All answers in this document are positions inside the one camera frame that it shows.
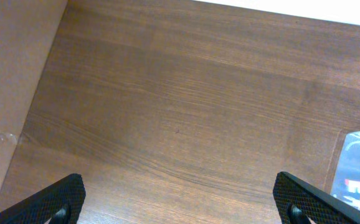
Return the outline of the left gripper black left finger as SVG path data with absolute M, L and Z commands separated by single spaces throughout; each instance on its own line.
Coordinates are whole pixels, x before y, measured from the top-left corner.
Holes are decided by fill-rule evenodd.
M 0 212 L 0 223 L 76 224 L 86 191 L 80 174 L 70 174 Z

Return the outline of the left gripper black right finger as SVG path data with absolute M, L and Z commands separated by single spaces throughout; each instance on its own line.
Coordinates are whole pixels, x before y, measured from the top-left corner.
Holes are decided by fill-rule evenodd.
M 360 224 L 360 210 L 288 172 L 277 174 L 273 197 L 285 224 Z

